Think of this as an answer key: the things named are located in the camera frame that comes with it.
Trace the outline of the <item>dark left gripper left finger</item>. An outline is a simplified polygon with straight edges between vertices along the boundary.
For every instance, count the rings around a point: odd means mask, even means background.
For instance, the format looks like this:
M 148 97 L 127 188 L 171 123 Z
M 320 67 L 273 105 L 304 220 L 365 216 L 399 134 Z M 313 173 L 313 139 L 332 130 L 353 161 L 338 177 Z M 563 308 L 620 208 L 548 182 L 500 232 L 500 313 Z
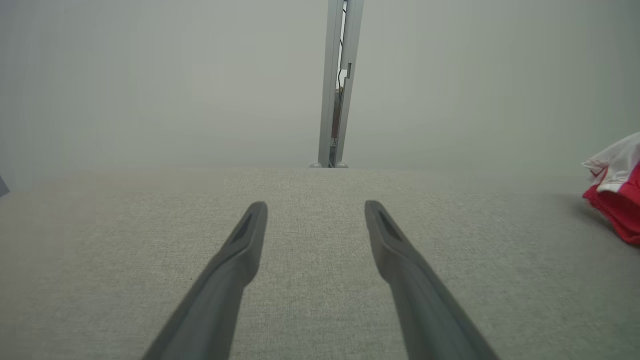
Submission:
M 258 273 L 268 207 L 254 202 L 141 360 L 228 360 L 243 291 Z

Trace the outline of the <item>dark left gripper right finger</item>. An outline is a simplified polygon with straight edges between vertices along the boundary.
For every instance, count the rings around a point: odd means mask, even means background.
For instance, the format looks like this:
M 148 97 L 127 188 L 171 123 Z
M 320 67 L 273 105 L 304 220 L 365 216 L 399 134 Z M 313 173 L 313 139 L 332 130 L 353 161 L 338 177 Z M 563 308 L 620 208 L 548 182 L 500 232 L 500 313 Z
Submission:
M 388 283 L 409 360 L 499 360 L 381 202 L 365 202 L 375 266 Z

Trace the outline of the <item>red white basketball jersey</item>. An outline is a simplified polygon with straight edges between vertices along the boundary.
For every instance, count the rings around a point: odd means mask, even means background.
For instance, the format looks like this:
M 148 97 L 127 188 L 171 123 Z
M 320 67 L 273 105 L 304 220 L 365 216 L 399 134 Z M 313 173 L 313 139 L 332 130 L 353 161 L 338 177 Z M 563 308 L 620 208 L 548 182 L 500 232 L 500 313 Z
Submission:
M 583 198 L 610 221 L 622 241 L 640 247 L 640 131 L 582 165 L 592 178 Z

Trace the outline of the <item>grey metal partition post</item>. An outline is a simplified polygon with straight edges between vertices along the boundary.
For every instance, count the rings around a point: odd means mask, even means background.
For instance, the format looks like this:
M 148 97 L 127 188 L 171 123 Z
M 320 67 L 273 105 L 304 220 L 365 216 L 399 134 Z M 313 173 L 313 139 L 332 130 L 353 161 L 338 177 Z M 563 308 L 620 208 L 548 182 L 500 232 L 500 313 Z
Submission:
M 338 163 L 340 121 L 339 73 L 342 50 L 345 0 L 327 0 L 326 41 L 324 51 L 320 136 L 317 162 L 329 168 Z
M 361 38 L 362 16 L 365 0 L 343 1 L 343 25 L 340 37 L 339 68 L 337 73 L 339 89 L 339 120 L 334 152 L 334 164 L 345 162 L 346 130 L 348 126 L 349 111 L 354 89 L 354 77 L 358 56 L 359 41 Z

